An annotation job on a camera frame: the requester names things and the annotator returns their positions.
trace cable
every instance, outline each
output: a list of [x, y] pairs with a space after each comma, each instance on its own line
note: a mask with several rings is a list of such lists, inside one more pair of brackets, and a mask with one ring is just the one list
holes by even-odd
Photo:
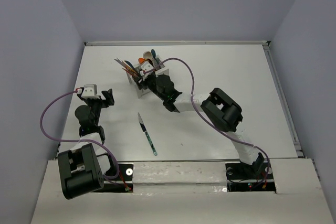
[[230, 135], [226, 134], [225, 132], [223, 132], [223, 131], [217, 129], [211, 122], [209, 122], [209, 121], [208, 121], [208, 120], [207, 120], [207, 119], [200, 113], [200, 111], [197, 109], [197, 107], [196, 107], [196, 105], [195, 105], [195, 103], [194, 103], [194, 99], [193, 99], [193, 96], [194, 96], [194, 88], [195, 88], [195, 78], [194, 78], [194, 74], [193, 74], [191, 68], [189, 67], [189, 65], [188, 65], [185, 61], [183, 61], [183, 60], [181, 60], [181, 59], [179, 59], [179, 58], [174, 58], [174, 57], [173, 57], [173, 58], [168, 58], [168, 59], [165, 59], [165, 60], [161, 61], [161, 63], [158, 64], [157, 66], [155, 66], [153, 69], [151, 69], [151, 70], [149, 70], [149, 71], [146, 71], [146, 72], [144, 72], [144, 73], [146, 74], [146, 73], [150, 73], [150, 72], [154, 71], [156, 68], [159, 68], [160, 65], [164, 64], [165, 62], [167, 62], [167, 61], [169, 61], [169, 60], [177, 60], [177, 61], [183, 63], [183, 64], [187, 67], [187, 69], [189, 70], [190, 75], [191, 75], [191, 79], [192, 79], [192, 86], [191, 86], [191, 104], [192, 104], [192, 106], [193, 106], [195, 112], [200, 116], [200, 118], [201, 118], [204, 122], [206, 122], [210, 127], [212, 127], [213, 129], [215, 129], [217, 132], [219, 132], [221, 135], [225, 136], [226, 138], [230, 139], [231, 141], [233, 141], [233, 142], [235, 142], [235, 143], [238, 143], [238, 144], [244, 144], [244, 145], [250, 146], [250, 147], [252, 147], [252, 148], [256, 148], [256, 149], [260, 150], [260, 151], [265, 155], [266, 160], [267, 160], [267, 170], [266, 170], [266, 174], [265, 174], [264, 178], [263, 178], [258, 184], [256, 184], [256, 185], [253, 186], [253, 188], [255, 188], [255, 187], [261, 185], [261, 184], [267, 179], [267, 174], [268, 174], [268, 171], [269, 171], [269, 168], [270, 168], [270, 160], [269, 160], [269, 157], [268, 157], [267, 153], [266, 153], [263, 149], [261, 149], [260, 147], [255, 146], [254, 144], [246, 143], [246, 142], [240, 141], [240, 140], [238, 140], [238, 139], [235, 139], [234, 137], [231, 137]]
[[55, 102], [57, 102], [59, 99], [65, 97], [67, 95], [74, 94], [74, 93], [77, 93], [77, 90], [71, 91], [71, 92], [68, 92], [68, 93], [65, 93], [65, 94], [61, 95], [60, 97], [54, 99], [51, 103], [49, 103], [48, 106], [46, 106], [46, 108], [43, 110], [41, 118], [40, 118], [40, 128], [41, 128], [41, 131], [44, 134], [44, 136], [46, 136], [47, 138], [49, 138], [49, 139], [51, 139], [53, 141], [57, 141], [57, 142], [66, 142], [66, 143], [89, 142], [89, 143], [97, 144], [98, 146], [100, 146], [101, 148], [103, 148], [110, 155], [110, 157], [112, 158], [112, 162], [113, 162], [113, 164], [115, 166], [115, 169], [116, 169], [116, 174], [115, 175], [113, 175], [113, 176], [106, 176], [106, 178], [108, 178], [108, 179], [115, 179], [115, 178], [117, 178], [119, 176], [120, 169], [119, 169], [119, 165], [118, 165], [118, 162], [117, 162], [116, 158], [114, 157], [114, 155], [112, 154], [112, 152], [107, 147], [105, 147], [101, 143], [99, 143], [99, 142], [97, 142], [95, 140], [92, 140], [92, 139], [67, 140], [67, 139], [60, 139], [60, 138], [52, 137], [43, 128], [43, 117], [44, 117], [45, 113], [47, 112], [47, 110]]

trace gray wall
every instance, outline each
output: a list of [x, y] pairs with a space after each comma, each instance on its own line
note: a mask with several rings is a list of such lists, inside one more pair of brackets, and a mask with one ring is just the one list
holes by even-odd
[[[0, 223], [30, 223], [56, 144], [39, 129], [43, 108], [72, 90], [83, 50], [61, 0], [0, 0]], [[60, 136], [70, 100], [48, 113]]]
[[336, 0], [296, 0], [271, 51], [304, 153], [336, 220]]
[[62, 0], [84, 41], [270, 40], [294, 0]]

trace wall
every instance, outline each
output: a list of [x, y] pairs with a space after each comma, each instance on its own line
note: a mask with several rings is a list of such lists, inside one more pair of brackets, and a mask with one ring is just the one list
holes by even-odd
[[294, 0], [62, 0], [84, 41], [270, 40]]
[[296, 0], [271, 51], [304, 153], [336, 220], [336, 1]]
[[[0, 0], [0, 223], [30, 223], [56, 144], [39, 129], [43, 108], [74, 88], [83, 50], [61, 0]], [[48, 113], [60, 136], [70, 100]]]

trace white container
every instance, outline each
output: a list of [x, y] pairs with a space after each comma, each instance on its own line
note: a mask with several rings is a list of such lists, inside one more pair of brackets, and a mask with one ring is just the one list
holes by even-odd
[[[160, 55], [156, 55], [156, 59], [158, 60], [159, 63], [162, 61], [161, 58], [160, 58]], [[140, 64], [136, 64], [136, 65], [133, 65], [133, 66], [134, 66], [135, 68], [137, 68], [137, 67], [140, 66]], [[169, 68], [167, 68], [164, 64], [162, 64], [160, 67], [161, 67], [161, 68], [160, 68], [159, 70], [155, 71], [155, 74], [156, 74], [157, 76], [159, 76], [159, 75], [161, 75], [161, 74], [165, 74], [166, 76], [169, 76]], [[140, 97], [142, 97], [143, 95], [145, 95], [145, 94], [151, 92], [149, 89], [142, 89], [142, 90], [140, 90], [140, 89], [138, 88], [137, 84], [134, 82], [133, 78], [130, 76], [130, 74], [129, 74], [129, 73], [126, 73], [126, 75], [127, 75], [127, 78], [128, 78], [129, 83], [132, 84], [132, 85], [134, 85], [134, 88], [135, 88], [135, 90], [136, 90], [136, 92], [137, 92], [136, 94], [137, 94], [138, 98], [140, 98]]]

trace purple cable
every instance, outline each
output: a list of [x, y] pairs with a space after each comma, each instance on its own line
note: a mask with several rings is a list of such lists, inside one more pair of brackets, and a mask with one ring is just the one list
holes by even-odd
[[266, 160], [267, 160], [267, 170], [266, 170], [266, 174], [265, 174], [264, 178], [263, 178], [259, 183], [257, 183], [256, 185], [254, 185], [251, 189], [254, 189], [254, 188], [256, 188], [257, 186], [261, 185], [261, 184], [267, 179], [267, 175], [268, 175], [268, 172], [269, 172], [269, 169], [270, 169], [270, 160], [269, 160], [269, 157], [268, 157], [267, 153], [266, 153], [263, 149], [261, 149], [260, 147], [258, 147], [258, 146], [255, 146], [255, 145], [250, 144], [250, 143], [245, 143], [245, 142], [243, 142], [243, 141], [240, 141], [240, 140], [238, 140], [238, 139], [235, 139], [235, 138], [231, 137], [230, 135], [226, 134], [226, 133], [223, 132], [223, 131], [220, 131], [220, 130], [217, 129], [211, 122], [209, 122], [204, 116], [202, 116], [202, 114], [200, 113], [200, 111], [197, 109], [197, 107], [196, 107], [196, 105], [195, 105], [195, 103], [194, 103], [194, 99], [193, 99], [193, 96], [194, 96], [194, 88], [195, 88], [195, 78], [194, 78], [194, 74], [193, 74], [191, 68], [188, 66], [188, 64], [187, 64], [185, 61], [183, 61], [183, 60], [181, 60], [181, 59], [179, 59], [179, 58], [168, 58], [168, 59], [165, 59], [165, 60], [163, 60], [162, 62], [160, 62], [160, 64], [158, 64], [157, 66], [155, 66], [153, 69], [151, 69], [151, 70], [149, 70], [149, 71], [147, 71], [147, 72], [144, 72], [144, 73], [150, 73], [150, 72], [154, 71], [156, 68], [160, 67], [162, 64], [164, 64], [165, 62], [167, 62], [167, 61], [169, 61], [169, 60], [177, 60], [177, 61], [183, 63], [183, 64], [187, 67], [187, 69], [189, 70], [190, 75], [191, 75], [191, 79], [192, 79], [192, 86], [191, 86], [191, 104], [192, 104], [194, 110], [196, 111], [197, 115], [199, 115], [200, 118], [202, 118], [204, 122], [206, 122], [210, 127], [212, 127], [213, 129], [215, 129], [217, 132], [219, 132], [221, 135], [225, 136], [226, 138], [230, 139], [231, 141], [236, 142], [236, 143], [238, 143], [238, 144], [244, 144], [244, 145], [250, 146], [250, 147], [252, 147], [252, 148], [256, 148], [256, 149], [260, 150], [260, 151], [265, 155]]
[[118, 162], [116, 160], [116, 158], [114, 157], [114, 155], [112, 154], [112, 152], [107, 148], [105, 147], [104, 145], [102, 145], [101, 143], [95, 141], [95, 140], [92, 140], [92, 139], [81, 139], [81, 140], [67, 140], [67, 139], [60, 139], [60, 138], [55, 138], [55, 137], [52, 137], [50, 136], [43, 128], [43, 117], [45, 115], [45, 113], [47, 112], [47, 110], [55, 103], [57, 102], [59, 99], [67, 96], [67, 95], [70, 95], [70, 94], [73, 94], [73, 93], [77, 93], [77, 90], [75, 91], [71, 91], [69, 93], [65, 93], [64, 95], [61, 95], [60, 97], [54, 99], [51, 103], [49, 103], [49, 105], [43, 110], [42, 112], [42, 115], [41, 115], [41, 118], [40, 118], [40, 128], [41, 128], [41, 131], [42, 133], [44, 134], [44, 136], [46, 136], [47, 138], [53, 140], [53, 141], [57, 141], [57, 142], [66, 142], [66, 143], [79, 143], [79, 142], [89, 142], [89, 143], [93, 143], [93, 144], [97, 144], [98, 146], [102, 147], [109, 155], [110, 157], [112, 158], [112, 161], [113, 161], [113, 164], [115, 166], [115, 169], [117, 170], [116, 171], [116, 174], [113, 175], [113, 176], [104, 176], [105, 178], [107, 179], [115, 179], [119, 176], [119, 165], [118, 165]]

